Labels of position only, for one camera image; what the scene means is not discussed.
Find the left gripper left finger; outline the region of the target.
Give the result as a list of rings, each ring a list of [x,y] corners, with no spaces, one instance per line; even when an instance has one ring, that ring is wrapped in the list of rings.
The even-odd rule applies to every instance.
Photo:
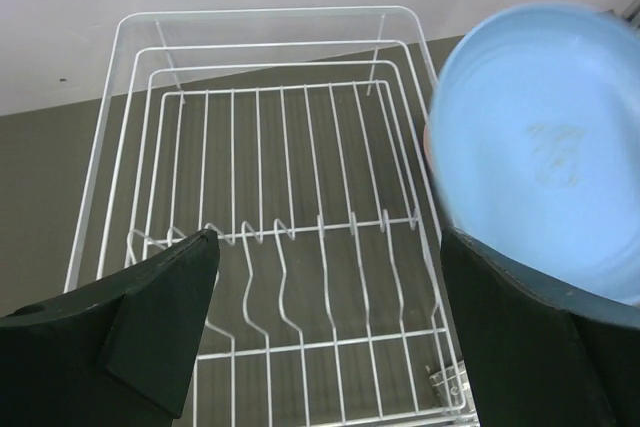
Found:
[[[220,260],[201,230],[1,319],[4,426],[169,426],[183,414]]]

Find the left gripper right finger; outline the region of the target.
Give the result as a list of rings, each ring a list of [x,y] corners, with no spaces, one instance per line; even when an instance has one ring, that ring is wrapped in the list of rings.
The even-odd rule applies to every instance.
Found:
[[[441,268],[483,426],[636,426],[639,310],[446,229]]]

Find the blue plate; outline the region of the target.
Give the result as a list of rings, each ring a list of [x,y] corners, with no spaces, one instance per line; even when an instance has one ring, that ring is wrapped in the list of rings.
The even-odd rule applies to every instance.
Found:
[[[639,303],[639,36],[580,4],[498,12],[454,48],[429,113],[453,225],[521,264]]]

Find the pink plate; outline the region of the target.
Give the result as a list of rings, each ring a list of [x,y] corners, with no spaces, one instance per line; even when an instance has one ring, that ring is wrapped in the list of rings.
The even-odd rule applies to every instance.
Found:
[[[423,131],[423,150],[424,156],[427,162],[427,165],[430,170],[433,169],[433,155],[431,148],[431,137],[430,137],[430,126],[428,123],[425,124]]]

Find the white wire dish rack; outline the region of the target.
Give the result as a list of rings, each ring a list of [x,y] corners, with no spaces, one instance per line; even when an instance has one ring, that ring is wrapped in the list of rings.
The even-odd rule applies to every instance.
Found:
[[[198,230],[220,264],[183,426],[475,426],[402,6],[115,27],[65,285]]]

